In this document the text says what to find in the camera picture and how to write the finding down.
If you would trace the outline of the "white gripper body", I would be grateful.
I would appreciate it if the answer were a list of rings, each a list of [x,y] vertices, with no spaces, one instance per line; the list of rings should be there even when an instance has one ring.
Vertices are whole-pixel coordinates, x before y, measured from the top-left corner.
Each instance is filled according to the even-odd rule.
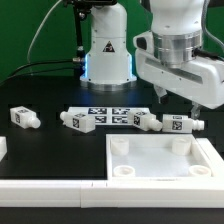
[[[147,31],[133,39],[138,76],[210,109],[224,104],[224,62],[197,56],[180,68],[168,68],[153,56],[153,36]]]

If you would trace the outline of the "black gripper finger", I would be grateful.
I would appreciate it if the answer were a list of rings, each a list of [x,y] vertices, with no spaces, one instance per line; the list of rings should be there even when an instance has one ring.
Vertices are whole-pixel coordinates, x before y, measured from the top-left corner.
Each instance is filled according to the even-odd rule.
[[[200,116],[200,110],[202,106],[196,102],[192,103],[192,109],[191,109],[191,118],[197,119]]]
[[[157,94],[158,102],[160,104],[167,104],[169,101],[169,96],[168,96],[167,91],[164,88],[157,86],[157,85],[154,86],[154,90]]]

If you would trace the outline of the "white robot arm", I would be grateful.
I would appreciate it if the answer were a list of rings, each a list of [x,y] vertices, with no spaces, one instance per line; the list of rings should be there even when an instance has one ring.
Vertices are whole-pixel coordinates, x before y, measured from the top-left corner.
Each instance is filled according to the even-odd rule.
[[[154,85],[160,102],[173,92],[200,108],[224,104],[224,59],[202,49],[206,14],[211,0],[140,0],[152,13],[148,31],[134,37],[134,55],[126,50],[127,14],[116,4],[94,4],[91,10],[91,50],[85,56],[84,86],[100,91],[119,90],[137,77]]]

